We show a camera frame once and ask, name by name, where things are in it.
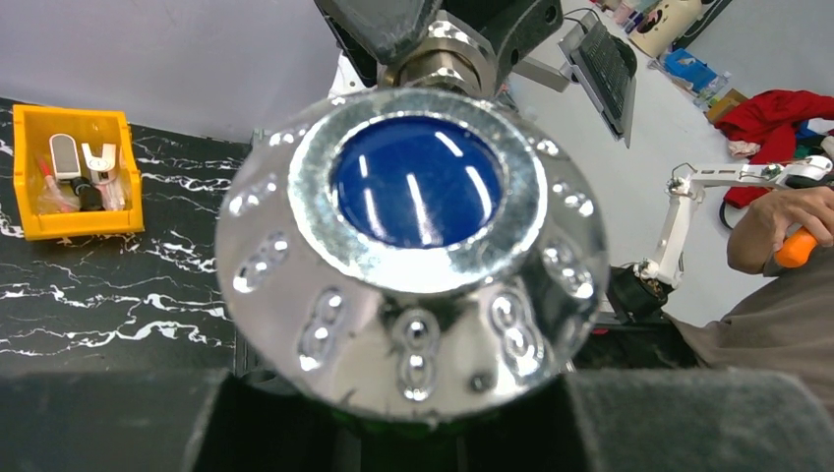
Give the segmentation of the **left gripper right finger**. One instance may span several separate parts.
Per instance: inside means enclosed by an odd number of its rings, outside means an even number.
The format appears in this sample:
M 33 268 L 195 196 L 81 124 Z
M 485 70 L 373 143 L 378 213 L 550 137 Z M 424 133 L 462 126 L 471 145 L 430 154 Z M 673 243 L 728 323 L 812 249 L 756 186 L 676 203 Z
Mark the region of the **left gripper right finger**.
M 568 374 L 468 438 L 472 471 L 829 471 L 833 424 L 755 371 Z

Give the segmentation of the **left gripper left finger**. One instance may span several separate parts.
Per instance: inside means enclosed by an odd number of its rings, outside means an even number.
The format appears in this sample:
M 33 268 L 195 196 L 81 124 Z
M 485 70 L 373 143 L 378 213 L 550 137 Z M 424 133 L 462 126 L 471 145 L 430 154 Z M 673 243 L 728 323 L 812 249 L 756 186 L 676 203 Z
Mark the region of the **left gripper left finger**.
M 222 370 L 1 382 L 5 471 L 329 471 L 334 430 Z

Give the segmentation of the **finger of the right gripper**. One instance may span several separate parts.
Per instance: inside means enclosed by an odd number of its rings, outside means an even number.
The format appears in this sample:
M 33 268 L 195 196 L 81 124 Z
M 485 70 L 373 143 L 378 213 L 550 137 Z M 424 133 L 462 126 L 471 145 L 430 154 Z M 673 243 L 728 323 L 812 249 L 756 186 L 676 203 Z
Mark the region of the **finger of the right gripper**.
M 377 83 L 378 67 L 411 53 L 441 9 L 431 0 L 316 0 L 339 49 L 364 86 Z
M 450 0 L 443 9 L 472 27 L 490 44 L 496 59 L 496 85 L 564 22 L 559 0 Z

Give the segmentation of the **silver hex nut fitting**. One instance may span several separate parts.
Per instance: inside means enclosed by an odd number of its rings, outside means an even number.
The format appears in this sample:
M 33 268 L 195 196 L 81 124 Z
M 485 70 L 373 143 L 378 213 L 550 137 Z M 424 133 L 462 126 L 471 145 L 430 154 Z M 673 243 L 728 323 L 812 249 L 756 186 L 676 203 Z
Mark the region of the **silver hex nut fitting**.
M 491 98 L 499 87 L 498 59 L 489 41 L 446 11 L 404 58 L 380 65 L 380 88 L 434 88 Z

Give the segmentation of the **green water faucet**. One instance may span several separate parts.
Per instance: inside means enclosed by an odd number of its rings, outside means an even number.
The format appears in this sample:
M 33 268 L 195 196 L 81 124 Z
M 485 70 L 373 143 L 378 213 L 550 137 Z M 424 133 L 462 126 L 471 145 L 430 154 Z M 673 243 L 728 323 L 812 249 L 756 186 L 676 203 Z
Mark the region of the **green water faucet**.
M 456 422 L 552 382 L 610 277 L 586 179 L 487 100 L 331 98 L 255 146 L 218 213 L 236 327 L 305 396 L 363 419 Z

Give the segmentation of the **keyboard on monitor arm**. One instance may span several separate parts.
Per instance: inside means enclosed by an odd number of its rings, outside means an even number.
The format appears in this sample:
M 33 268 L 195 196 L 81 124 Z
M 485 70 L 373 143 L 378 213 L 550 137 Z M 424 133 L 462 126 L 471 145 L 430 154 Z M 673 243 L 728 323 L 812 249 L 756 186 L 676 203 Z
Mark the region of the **keyboard on monitor arm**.
M 597 13 L 565 14 L 573 26 L 560 40 L 570 80 L 581 85 L 613 138 L 629 148 L 636 98 L 637 59 L 632 47 L 609 32 Z

